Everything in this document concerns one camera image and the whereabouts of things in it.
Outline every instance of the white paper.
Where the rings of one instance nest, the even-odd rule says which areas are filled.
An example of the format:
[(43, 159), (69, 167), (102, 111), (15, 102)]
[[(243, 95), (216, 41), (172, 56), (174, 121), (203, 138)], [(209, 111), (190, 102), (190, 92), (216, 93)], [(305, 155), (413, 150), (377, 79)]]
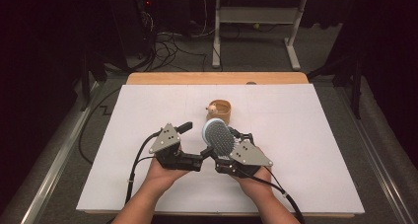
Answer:
[[(181, 137), (185, 153), (206, 148), (201, 130), (206, 107), (217, 99), (232, 105), (230, 126), (252, 133), (273, 163), (273, 173), (305, 213), (364, 213), (347, 167), (313, 85), (130, 85), (123, 86), (77, 209), (117, 211), (143, 141), (168, 122), (193, 128)], [(151, 140), (141, 157), (149, 156)], [(136, 169), (133, 193), (150, 160)], [(293, 211), (279, 191), (276, 196)], [(159, 200), (156, 211), (175, 213), (251, 213), (253, 203), (214, 161), (179, 179)]]

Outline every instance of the gray plastic part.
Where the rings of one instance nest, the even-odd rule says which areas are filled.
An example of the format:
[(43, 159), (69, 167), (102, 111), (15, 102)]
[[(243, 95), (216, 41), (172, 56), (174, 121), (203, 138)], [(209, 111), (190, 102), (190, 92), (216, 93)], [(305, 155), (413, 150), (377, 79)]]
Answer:
[(231, 152), (230, 157), (243, 165), (273, 166), (273, 162), (248, 140), (237, 145)]
[(172, 126), (171, 123), (168, 123), (166, 127), (160, 132), (160, 135), (157, 137), (154, 144), (151, 146), (149, 152), (150, 154), (161, 151), (167, 147), (173, 146), (181, 141), (178, 136), (177, 131)]

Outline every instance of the black cable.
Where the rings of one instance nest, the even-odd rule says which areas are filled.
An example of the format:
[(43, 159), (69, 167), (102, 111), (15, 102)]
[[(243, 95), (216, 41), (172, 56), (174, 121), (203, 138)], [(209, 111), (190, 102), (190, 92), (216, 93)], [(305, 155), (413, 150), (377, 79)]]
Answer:
[(138, 151), (138, 154), (136, 155), (136, 158), (135, 158), (135, 161), (133, 162), (132, 170), (131, 170), (131, 173), (130, 173), (130, 176), (129, 176), (128, 189), (127, 189), (127, 192), (126, 192), (125, 204), (129, 201), (129, 199), (131, 198), (131, 195), (132, 195), (132, 187), (133, 187), (133, 182), (135, 181), (136, 166), (138, 165), (139, 162), (146, 159), (146, 158), (143, 158), (143, 159), (138, 160), (139, 157), (141, 156), (142, 150), (144, 150), (145, 145), (147, 145), (147, 143), (151, 139), (153, 139), (154, 137), (157, 137), (160, 134), (160, 132), (161, 132), (161, 130), (158, 131), (158, 132), (155, 132), (155, 133), (151, 134), (149, 137), (147, 137), (147, 139), (145, 139), (145, 141), (142, 143), (141, 148)]
[(304, 218), (304, 216), (302, 215), (301, 210), (299, 209), (299, 207), (298, 207), (298, 205), (296, 204), (295, 200), (292, 198), (292, 196), (291, 196), (289, 193), (287, 193), (287, 192), (286, 192), (285, 190), (283, 190), (281, 187), (279, 187), (279, 186), (277, 186), (277, 185), (275, 185), (275, 184), (273, 184), (273, 183), (270, 183), (270, 182), (265, 181), (265, 180), (263, 180), (263, 179), (257, 178), (257, 177), (255, 177), (255, 176), (251, 176), (251, 175), (247, 174), (246, 172), (244, 172), (244, 171), (243, 171), (243, 170), (241, 170), (241, 169), (237, 169), (237, 170), (238, 170), (239, 172), (243, 173), (246, 177), (248, 177), (248, 178), (250, 178), (250, 179), (253, 179), (253, 180), (257, 181), (257, 182), (263, 183), (263, 184), (265, 184), (265, 185), (268, 185), (268, 186), (274, 187), (274, 188), (276, 188), (277, 190), (279, 190), (279, 191), (283, 194), (283, 196), (284, 196), (286, 199), (288, 199), (288, 201), (289, 201), (289, 202), (290, 202), (290, 204), (292, 205), (293, 209), (295, 210), (296, 219), (298, 219), (298, 221), (299, 221), (301, 224), (305, 224), (305, 218)]
[[(154, 157), (144, 157), (144, 158), (141, 158), (141, 159), (139, 159), (138, 163), (140, 163), (141, 161), (143, 161), (143, 160), (145, 160), (145, 159), (151, 159), (151, 158), (154, 158)], [(110, 224), (110, 223), (112, 223), (112, 222), (113, 222), (113, 220), (114, 220), (114, 218), (116, 218), (116, 217), (111, 218), (111, 219), (110, 219), (110, 220), (108, 220), (105, 224)]]
[(205, 54), (205, 53), (191, 53), (191, 52), (188, 52), (188, 51), (185, 51), (185, 50), (181, 49), (181, 48), (180, 48), (180, 47), (178, 47), (178, 45), (175, 43), (174, 37), (173, 37), (173, 44), (174, 44), (174, 46), (178, 49), (178, 51), (181, 51), (181, 52), (183, 52), (183, 53), (190, 54), (190, 55), (203, 56), (202, 68), (204, 68), (204, 67), (205, 67), (205, 61), (206, 61), (206, 56), (207, 56), (207, 54)]
[(174, 37), (174, 33), (172, 32), (170, 35), (169, 34), (167, 34), (167, 33), (159, 33), (158, 34), (158, 36), (160, 37), (160, 36), (167, 36), (167, 37), (169, 37), (168, 39), (165, 39), (165, 40), (163, 40), (163, 41), (170, 41), (170, 40), (172, 40), (173, 39), (173, 37)]
[(165, 47), (165, 49), (166, 49), (166, 51), (167, 51), (167, 53), (168, 53), (168, 55), (167, 56), (162, 56), (162, 55), (158, 55), (157, 54), (157, 57), (161, 60), (161, 58), (165, 58), (165, 60), (167, 60), (167, 58), (168, 57), (171, 57), (171, 56), (174, 56), (175, 57), (175, 54), (177, 53), (177, 49), (172, 49), (172, 48), (170, 48), (168, 45), (167, 45), (167, 43), (171, 43), (171, 42), (169, 42), (169, 41), (156, 41), (156, 43), (159, 43), (159, 44), (162, 44), (164, 47)]
[[(162, 59), (162, 58), (163, 58), (163, 56), (158, 55), (158, 52), (159, 52), (160, 50), (162, 50), (163, 48), (156, 49), (156, 45), (157, 45), (157, 43), (162, 44), (162, 45), (165, 47), (165, 49), (167, 50), (167, 52), (169, 53), (169, 54), (168, 54), (168, 56), (165, 56), (165, 58), (164, 58), (164, 59)], [(150, 64), (147, 66), (147, 68), (144, 70), (144, 72), (151, 72), (151, 71), (154, 71), (155, 69), (158, 69), (158, 68), (164, 67), (164, 66), (166, 66), (166, 65), (167, 65), (167, 64), (165, 64), (165, 63), (166, 63), (166, 61), (169, 59), (169, 57), (171, 57), (171, 56), (173, 56), (173, 55), (174, 55), (174, 57), (175, 57), (175, 53), (174, 53), (174, 54), (172, 54), (172, 53), (170, 52), (170, 49), (169, 49), (169, 47), (165, 44), (165, 41), (155, 41), (155, 43), (154, 43), (154, 52), (155, 52), (155, 54), (156, 54), (156, 58), (158, 58), (160, 61), (162, 61), (162, 63), (160, 63), (160, 65), (158, 65), (158, 66), (156, 66), (156, 67), (154, 67), (154, 68), (153, 68), (153, 64), (152, 64), (152, 63), (150, 63)]]
[(135, 70), (135, 71), (138, 71), (139, 68), (145, 67), (148, 64), (153, 63), (155, 58), (156, 58), (156, 53), (154, 52), (154, 50), (150, 50), (147, 57), (142, 62), (133, 66), (132, 69)]
[(282, 186), (280, 185), (279, 181), (277, 181), (274, 174), (270, 171), (270, 169), (268, 169), (267, 167), (264, 167), (264, 168), (267, 169), (268, 173), (270, 173), (271, 177), (273, 177), (274, 181), (277, 183), (277, 186), (279, 186), (281, 189), (283, 189)]
[(215, 53), (218, 55), (219, 57), (219, 66), (221, 68), (221, 72), (224, 72), (224, 65), (222, 64), (222, 59), (221, 59), (221, 55), (219, 55), (218, 50), (216, 50), (215, 46), (213, 46), (213, 51), (215, 51)]
[(83, 127), (81, 128), (81, 132), (80, 132), (80, 137), (79, 137), (79, 141), (78, 141), (78, 149), (79, 149), (79, 152), (80, 152), (80, 155), (81, 155), (81, 157), (84, 159), (84, 160), (86, 160), (86, 162), (88, 162), (88, 163), (90, 163), (91, 165), (93, 165), (93, 162), (89, 159), (89, 158), (87, 158), (87, 156), (83, 153), (83, 149), (82, 149), (82, 144), (81, 144), (81, 140), (82, 140), (82, 138), (83, 138), (83, 134), (84, 134), (84, 131), (85, 131), (85, 129), (86, 129), (86, 126), (87, 126), (87, 124), (89, 123), (89, 121), (90, 121), (90, 118), (92, 117), (92, 115), (93, 115), (93, 113), (98, 109), (98, 107), (99, 106), (101, 106), (102, 105), (102, 103), (106, 100), (106, 99), (108, 99), (112, 94), (114, 94), (115, 92), (117, 92), (117, 91), (119, 91), (121, 89), (121, 87), (119, 87), (119, 88), (117, 88), (117, 89), (115, 89), (115, 90), (113, 90), (113, 91), (111, 91), (107, 96), (105, 96), (93, 109), (92, 109), (92, 111), (90, 112), (90, 114), (89, 114), (89, 116), (87, 117), (87, 119), (86, 119), (86, 122), (83, 124)]
[(175, 54), (176, 54), (177, 50), (176, 50), (176, 49), (169, 48), (169, 47), (168, 47), (168, 46), (167, 46), (164, 42), (158, 42), (158, 43), (160, 43), (160, 44), (162, 44), (163, 46), (165, 46), (165, 47), (166, 47), (166, 50), (167, 50), (168, 55), (164, 58), (164, 60), (162, 60), (162, 58), (160, 58), (160, 57), (163, 57), (163, 56), (157, 57), (157, 58), (158, 58), (158, 59), (160, 59), (162, 62), (161, 62), (161, 64), (160, 64), (160, 65), (158, 65), (158, 66), (156, 66), (156, 67), (152, 67), (152, 68), (150, 69), (150, 71), (155, 71), (156, 69), (159, 69), (159, 68), (165, 67), (165, 66), (169, 65), (170, 63), (172, 63), (172, 62), (175, 60)]
[(154, 53), (154, 59), (153, 59), (153, 61), (152, 61), (152, 62), (150, 62), (149, 64), (147, 64), (147, 67), (144, 69), (144, 72), (149, 72), (149, 71), (150, 71), (151, 66), (152, 66), (152, 65), (153, 65), (153, 63), (154, 63), (154, 60), (157, 58), (157, 50), (156, 50), (155, 43), (154, 43), (154, 46), (153, 46), (153, 48), (151, 49), (151, 51)]
[(285, 26), (285, 24), (273, 24), (273, 25), (269, 25), (269, 29), (267, 30), (262, 30), (262, 29), (256, 29), (253, 25), (247, 25), (247, 24), (239, 24), (237, 25), (239, 28), (243, 28), (243, 29), (247, 29), (247, 30), (253, 30), (256, 32), (261, 32), (261, 33), (268, 33), (271, 32), (272, 30), (274, 30), (275, 28), (279, 27), (279, 26)]
[[(156, 69), (158, 69), (158, 68), (161, 68), (161, 67), (165, 67), (165, 66), (167, 66), (167, 65), (170, 65), (171, 67), (173, 67), (173, 68), (177, 68), (177, 69), (180, 69), (180, 70), (182, 70), (182, 71), (185, 71), (185, 72), (189, 72), (187, 69), (183, 69), (183, 68), (181, 68), (181, 67), (179, 67), (179, 66), (176, 66), (176, 65), (173, 65), (172, 64), (172, 62), (175, 60), (175, 55), (176, 55), (176, 53), (180, 50), (181, 51), (181, 49), (175, 44), (175, 42), (174, 42), (174, 33), (172, 33), (171, 35), (168, 35), (168, 34), (165, 34), (165, 33), (162, 33), (162, 34), (159, 34), (159, 36), (168, 36), (169, 38), (168, 39), (165, 39), (165, 40), (162, 40), (162, 41), (158, 41), (158, 43), (161, 43), (161, 44), (163, 44), (165, 47), (166, 47), (166, 50), (167, 50), (167, 52), (169, 53), (169, 55), (168, 56), (166, 56), (166, 58), (163, 60), (162, 59), (162, 57), (163, 56), (160, 56), (160, 57), (158, 57), (158, 59), (160, 59), (161, 61), (163, 61), (163, 62), (166, 62), (167, 61), (167, 59), (168, 59), (168, 57), (170, 57), (170, 56), (173, 56), (173, 58), (172, 58), (172, 60), (170, 60), (170, 62), (166, 62), (166, 63), (161, 63), (159, 66), (157, 66), (157, 67), (155, 67), (155, 68), (152, 68), (152, 69), (150, 69), (150, 71), (153, 71), (153, 70), (156, 70)], [(172, 49), (172, 48), (170, 48), (170, 47), (168, 47), (167, 46), (167, 43), (171, 43), (171, 44), (173, 44), (174, 46), (175, 46), (175, 50), (174, 49)]]

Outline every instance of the cable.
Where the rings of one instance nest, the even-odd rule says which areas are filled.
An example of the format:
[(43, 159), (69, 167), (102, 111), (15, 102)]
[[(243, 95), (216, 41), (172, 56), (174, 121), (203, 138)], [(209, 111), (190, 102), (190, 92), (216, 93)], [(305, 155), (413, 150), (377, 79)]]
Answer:
[(148, 64), (152, 64), (155, 58), (156, 58), (156, 52), (151, 49), (147, 57), (142, 62), (138, 63), (136, 66), (133, 66), (132, 69), (134, 69), (135, 71), (138, 71), (139, 68), (145, 67)]
[[(159, 37), (164, 37), (164, 36), (167, 36), (168, 37), (166, 39), (161, 39), (161, 40), (156, 41), (156, 45), (157, 44), (160, 44), (162, 46), (161, 48), (156, 49), (157, 58), (160, 61), (162, 61), (162, 62), (158, 66), (153, 66), (153, 67), (150, 66), (147, 69), (147, 71), (154, 71), (154, 70), (157, 70), (159, 68), (162, 68), (162, 67), (165, 67), (167, 65), (170, 65), (170, 66), (172, 66), (174, 68), (177, 68), (177, 69), (180, 69), (182, 71), (188, 72), (188, 70), (172, 64), (174, 62), (174, 60), (175, 60), (176, 55), (178, 54), (178, 52), (182, 52), (182, 53), (186, 53), (186, 54), (190, 54), (190, 55), (202, 56), (203, 57), (202, 58), (202, 68), (204, 67), (204, 64), (206, 62), (207, 54), (205, 54), (205, 53), (192, 53), (192, 52), (186, 51), (184, 49), (181, 49), (175, 43), (175, 39), (174, 39), (174, 36), (176, 36), (175, 33), (169, 33), (168, 34), (168, 33), (162, 32), (162, 33), (159, 33), (158, 36)], [(161, 54), (158, 55), (158, 53), (161, 52), (162, 50), (165, 50), (167, 54), (165, 54), (165, 55), (161, 55)]]
[(222, 59), (221, 59), (221, 55), (218, 53), (218, 50), (216, 50), (215, 46), (212, 47), (213, 51), (215, 51), (215, 53), (218, 55), (219, 58), (219, 66), (221, 67), (221, 72), (224, 72), (224, 65), (222, 64)]
[[(141, 161), (143, 161), (143, 160), (146, 160), (146, 159), (151, 159), (151, 158), (154, 158), (154, 157), (144, 157), (144, 158), (141, 158), (141, 159), (139, 159), (138, 163), (140, 163), (140, 162), (141, 162)], [(111, 222), (113, 222), (114, 218), (116, 218), (116, 217), (111, 218), (111, 219), (110, 219), (110, 220), (108, 220), (105, 224), (110, 224)]]
[(212, 35), (213, 33), (215, 33), (215, 29), (211, 30), (211, 31), (210, 31), (209, 33), (207, 33), (207, 34), (204, 34), (204, 35), (199, 35), (199, 36), (191, 36), (191, 37), (206, 37), (206, 36)]
[(81, 132), (80, 132), (80, 137), (79, 137), (79, 141), (78, 141), (78, 149), (80, 152), (81, 157), (86, 160), (86, 162), (90, 163), (91, 165), (93, 165), (93, 162), (87, 158), (87, 156), (83, 153), (83, 149), (82, 149), (82, 144), (81, 144), (81, 140), (83, 139), (83, 134), (84, 134), (84, 130), (86, 129), (87, 124), (90, 121), (90, 118), (92, 117), (93, 113), (98, 109), (98, 107), (106, 100), (108, 99), (112, 94), (114, 94), (115, 92), (119, 91), (121, 89), (121, 87), (111, 91), (107, 96), (105, 96), (93, 109), (92, 112), (89, 114), (89, 116), (86, 119), (86, 122), (83, 124), (83, 127), (81, 128)]
[(305, 218), (304, 218), (304, 216), (302, 215), (302, 212), (301, 212), (301, 210), (299, 209), (299, 207), (298, 207), (298, 205), (296, 204), (296, 202), (295, 202), (295, 200), (292, 198), (292, 196), (289, 194), (289, 193), (287, 193), (285, 190), (283, 190), (281, 187), (279, 187), (279, 186), (277, 186), (277, 185), (275, 185), (275, 184), (273, 184), (273, 183), (270, 183), (270, 182), (268, 182), (268, 181), (265, 181), (265, 180), (263, 180), (263, 179), (260, 179), (260, 178), (257, 178), (257, 177), (255, 177), (255, 176), (251, 176), (251, 175), (249, 175), (249, 174), (247, 174), (246, 172), (244, 172), (243, 170), (241, 170), (241, 169), (237, 169), (239, 172), (241, 172), (241, 173), (243, 173), (246, 177), (248, 177), (248, 178), (250, 178), (250, 179), (253, 179), (253, 180), (255, 180), (255, 181), (257, 181), (257, 182), (260, 182), (260, 183), (263, 183), (263, 184), (265, 184), (265, 185), (268, 185), (268, 186), (271, 186), (271, 187), (274, 187), (274, 188), (276, 188), (277, 190), (279, 190), (282, 194), (283, 194), (283, 197), (285, 197), (286, 199), (288, 199), (288, 201), (290, 202), (290, 204), (292, 205), (292, 207), (293, 207), (293, 209), (295, 210), (295, 214), (296, 214), (296, 218), (298, 219), (298, 221), (301, 223), (301, 224), (305, 224)]
[(175, 34), (174, 32), (160, 32), (157, 34), (157, 36), (167, 36), (169, 37), (168, 39), (166, 39), (165, 41), (169, 41), (171, 39), (173, 39), (174, 36), (182, 36), (181, 34)]
[(145, 26), (144, 27), (147, 27), (148, 26), (148, 23), (149, 23), (149, 25), (150, 25), (150, 33), (151, 33), (153, 31), (153, 29), (154, 29), (154, 20), (153, 20), (153, 18), (151, 17), (150, 14), (148, 14), (145, 11), (142, 11), (141, 14), (146, 17), (145, 18), (145, 24), (144, 24)]
[(176, 65), (173, 65), (173, 64), (170, 64), (170, 63), (169, 63), (169, 66), (171, 66), (171, 67), (173, 67), (173, 68), (176, 68), (176, 69), (179, 69), (179, 70), (184, 71), (184, 72), (190, 72), (190, 70), (183, 69), (183, 68), (181, 68), (181, 67), (179, 67), (179, 66), (176, 66)]
[(280, 183), (279, 183), (279, 181), (277, 181), (274, 174), (270, 171), (270, 169), (268, 169), (267, 167), (264, 167), (264, 168), (267, 169), (268, 173), (270, 173), (271, 177), (273, 177), (274, 181), (277, 183), (277, 186), (279, 186), (281, 189), (283, 189), (282, 186), (280, 186)]
[(254, 25), (248, 25), (248, 24), (238, 24), (237, 25), (239, 28), (243, 28), (243, 29), (248, 29), (248, 30), (253, 30), (256, 32), (261, 32), (261, 33), (268, 33), (271, 32), (272, 30), (274, 30), (275, 28), (279, 27), (279, 26), (284, 26), (284, 24), (272, 24), (272, 25), (268, 25), (270, 26), (269, 29), (267, 30), (262, 30), (262, 29), (256, 29), (254, 27)]
[(203, 37), (204, 36), (204, 33), (205, 33), (205, 30), (206, 30), (206, 25), (207, 25), (207, 21), (208, 21), (208, 10), (207, 10), (206, 0), (203, 0), (203, 4), (205, 6), (205, 25), (203, 26), (203, 30), (200, 33), (200, 35), (193, 36), (193, 37)]
[(141, 162), (142, 160), (144, 160), (144, 158), (138, 160), (139, 157), (141, 156), (142, 150), (144, 150), (145, 145), (147, 145), (147, 143), (151, 139), (157, 137), (160, 134), (160, 132), (161, 132), (161, 130), (158, 131), (158, 132), (155, 132), (155, 133), (151, 134), (149, 137), (147, 137), (147, 139), (145, 139), (145, 141), (142, 143), (141, 148), (138, 151), (138, 154), (136, 155), (136, 158), (135, 158), (135, 161), (133, 162), (132, 170), (131, 170), (131, 173), (130, 173), (130, 176), (129, 176), (128, 189), (126, 191), (125, 204), (129, 201), (129, 199), (130, 199), (130, 197), (132, 195), (132, 187), (133, 187), (133, 182), (135, 181), (135, 169), (136, 169), (136, 166), (138, 165), (139, 162)]
[[(157, 49), (157, 44), (162, 44), (164, 47), (163, 48), (159, 48), (159, 49)], [(159, 51), (161, 51), (161, 50), (163, 50), (163, 49), (165, 49), (167, 52), (168, 52), (168, 55), (167, 56), (162, 56), (162, 55), (159, 55), (158, 53), (159, 53)], [(148, 64), (148, 66), (147, 66), (147, 68), (144, 70), (144, 72), (150, 72), (150, 71), (153, 71), (153, 70), (155, 70), (155, 69), (158, 69), (158, 68), (161, 68), (161, 67), (164, 67), (164, 66), (166, 66), (167, 65), (167, 63), (166, 63), (166, 61), (170, 58), (170, 57), (172, 57), (172, 56), (174, 56), (175, 57), (175, 51), (172, 53), (172, 51), (174, 51), (174, 50), (172, 50), (172, 49), (170, 49), (167, 45), (166, 45), (166, 41), (165, 40), (163, 40), (163, 41), (155, 41), (155, 43), (154, 43), (154, 52), (155, 52), (155, 58), (157, 58), (157, 59), (159, 59), (160, 61), (162, 61), (161, 63), (160, 63), (160, 65), (158, 65), (157, 67), (154, 67), (153, 68), (153, 64), (152, 63), (150, 63), (150, 64)]]

